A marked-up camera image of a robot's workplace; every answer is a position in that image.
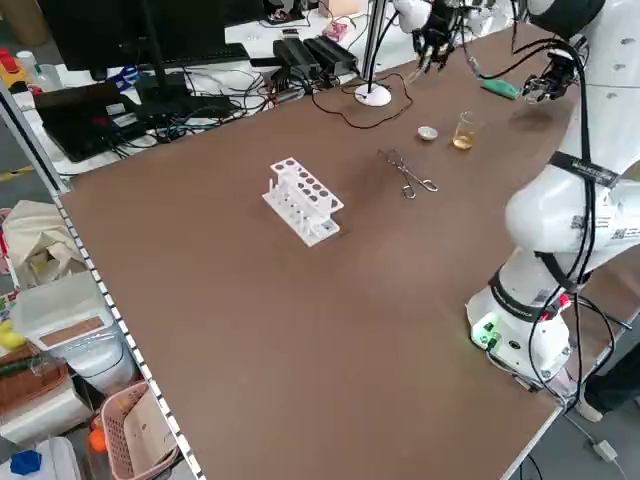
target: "computer monitor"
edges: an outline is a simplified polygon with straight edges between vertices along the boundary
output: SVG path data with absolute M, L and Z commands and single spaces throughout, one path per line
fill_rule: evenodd
M 266 18 L 263 0 L 218 0 L 225 26 Z
M 69 70 L 152 63 L 141 2 L 38 0 Z M 225 45 L 225 21 L 215 0 L 148 0 L 167 63 L 206 57 Z

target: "pink basket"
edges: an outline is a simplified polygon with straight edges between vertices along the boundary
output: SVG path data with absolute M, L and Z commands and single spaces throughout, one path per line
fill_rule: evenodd
M 141 473 L 137 477 L 133 474 L 129 447 L 124 438 L 124 419 L 131 409 L 147 393 L 149 386 L 144 380 L 138 382 L 121 392 L 112 395 L 102 406 L 102 425 L 107 441 L 107 453 L 109 454 L 109 466 L 115 480 L 147 480 L 165 470 L 178 456 L 178 449 L 174 449 L 164 462 L 159 463 L 151 470 Z

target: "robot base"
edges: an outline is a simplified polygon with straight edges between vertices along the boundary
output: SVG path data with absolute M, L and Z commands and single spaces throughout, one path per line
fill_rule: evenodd
M 367 84 L 360 85 L 354 92 L 356 100 L 369 107 L 384 107 L 391 102 L 391 93 L 382 85 L 374 83 L 369 92 Z
M 533 323 L 506 312 L 493 298 L 489 287 L 477 293 L 467 305 L 471 340 L 482 350 L 495 344 L 491 355 L 527 383 L 540 386 L 529 358 L 529 336 Z M 539 322 L 533 336 L 532 356 L 536 370 L 547 382 L 555 377 L 571 356 L 569 329 L 561 315 Z

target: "keyboard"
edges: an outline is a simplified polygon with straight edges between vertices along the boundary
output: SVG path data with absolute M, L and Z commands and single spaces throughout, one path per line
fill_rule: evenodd
M 219 63 L 242 62 L 249 60 L 249 54 L 241 43 L 227 43 L 223 47 L 216 47 L 206 55 L 198 55 L 197 57 L 184 57 L 174 59 L 164 59 L 165 66 L 171 67 L 190 67 L 193 65 L 210 65 Z

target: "lamp base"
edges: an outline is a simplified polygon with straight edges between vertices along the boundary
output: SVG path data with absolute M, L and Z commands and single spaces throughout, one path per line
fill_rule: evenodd
M 369 92 L 369 86 L 365 83 L 356 88 L 354 92 L 356 100 L 369 107 L 384 107 L 391 102 L 391 93 L 382 85 L 374 83 Z

